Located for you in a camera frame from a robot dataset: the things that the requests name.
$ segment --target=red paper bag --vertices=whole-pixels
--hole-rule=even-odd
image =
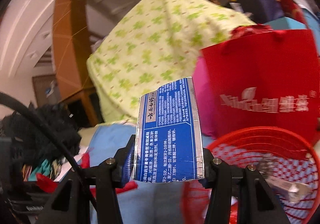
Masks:
[[[317,138],[319,63],[310,30],[269,31],[202,50],[218,136],[278,126]]]

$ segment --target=yellow-green blanket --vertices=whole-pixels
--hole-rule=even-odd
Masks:
[[[105,122],[135,121],[141,95],[191,76],[200,49],[251,24],[207,0],[141,0],[87,60]]]

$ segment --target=toothpaste box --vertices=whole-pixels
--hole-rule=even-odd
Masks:
[[[199,117],[192,78],[140,98],[133,178],[159,183],[204,178]]]

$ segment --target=black cable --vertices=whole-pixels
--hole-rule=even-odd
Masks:
[[[96,209],[97,202],[96,202],[95,198],[93,197],[93,195],[89,189],[89,186],[86,185],[86,181],[85,181],[85,177],[84,177],[82,168],[77,164],[76,160],[73,158],[73,156],[71,155],[69,150],[64,146],[64,144],[61,143],[59,141],[59,139],[57,139],[57,137],[52,132],[52,130],[49,128],[49,126],[45,122],[43,122],[36,114],[32,113],[20,101],[16,100],[15,98],[13,98],[5,93],[2,93],[2,92],[0,92],[0,104],[17,111],[19,114],[21,114],[26,119],[28,119],[61,151],[61,153],[65,156],[65,158],[71,164],[72,168],[78,174],[80,182],[81,182],[82,187],[84,189],[84,193],[87,195],[87,197],[91,201],[93,207]]]

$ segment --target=red plastic basket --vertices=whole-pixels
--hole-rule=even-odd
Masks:
[[[214,157],[230,165],[257,164],[266,153],[273,154],[274,176],[309,184],[313,193],[298,204],[280,200],[292,224],[306,224],[320,204],[320,162],[317,154],[301,136],[277,127],[252,127],[226,134],[208,146]],[[202,224],[209,203],[209,190],[198,181],[184,184],[182,212],[186,224]]]

